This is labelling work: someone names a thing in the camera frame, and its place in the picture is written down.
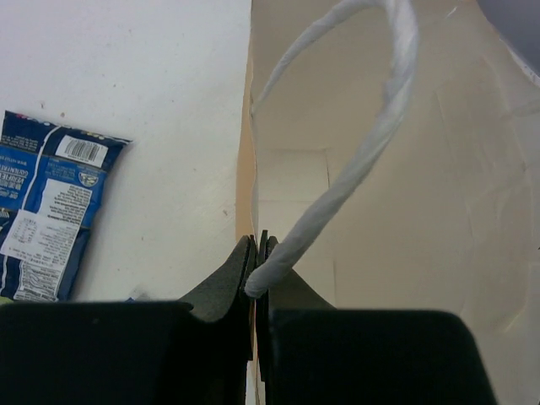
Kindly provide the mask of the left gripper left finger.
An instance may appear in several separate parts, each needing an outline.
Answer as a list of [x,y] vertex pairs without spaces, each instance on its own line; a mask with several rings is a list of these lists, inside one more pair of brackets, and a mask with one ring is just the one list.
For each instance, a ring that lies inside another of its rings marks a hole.
[[177,300],[4,305],[4,404],[242,404],[257,245]]

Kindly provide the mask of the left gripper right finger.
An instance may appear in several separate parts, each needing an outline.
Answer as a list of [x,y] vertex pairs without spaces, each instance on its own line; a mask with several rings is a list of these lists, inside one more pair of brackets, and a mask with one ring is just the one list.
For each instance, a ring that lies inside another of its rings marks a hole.
[[473,335],[439,310],[338,309],[290,272],[256,303],[268,404],[493,404]]

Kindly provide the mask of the brown paper bag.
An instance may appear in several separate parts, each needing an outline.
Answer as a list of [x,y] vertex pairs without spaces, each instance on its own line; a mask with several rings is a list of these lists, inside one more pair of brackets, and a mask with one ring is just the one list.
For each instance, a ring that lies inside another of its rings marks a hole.
[[[539,4],[416,1],[407,115],[297,265],[339,307],[459,315],[502,404],[539,401]],[[303,51],[244,115],[238,235],[284,238],[372,127],[388,77],[385,13]]]

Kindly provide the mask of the blue kettle chips bag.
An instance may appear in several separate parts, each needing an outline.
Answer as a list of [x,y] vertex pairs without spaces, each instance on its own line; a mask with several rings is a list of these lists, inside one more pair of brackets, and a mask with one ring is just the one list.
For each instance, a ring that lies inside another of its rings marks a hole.
[[105,182],[129,144],[6,111],[1,131],[1,297],[66,301]]

